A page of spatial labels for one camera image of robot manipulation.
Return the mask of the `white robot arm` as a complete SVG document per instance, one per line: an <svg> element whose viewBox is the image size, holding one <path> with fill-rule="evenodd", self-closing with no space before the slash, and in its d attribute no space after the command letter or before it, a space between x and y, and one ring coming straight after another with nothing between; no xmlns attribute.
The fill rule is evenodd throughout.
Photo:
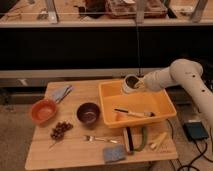
<svg viewBox="0 0 213 171"><path fill-rule="evenodd" d="M178 59L167 68L155 70L140 78L136 87L141 90L160 91L180 85L213 127L213 93L201 79L203 67L200 63Z"/></svg>

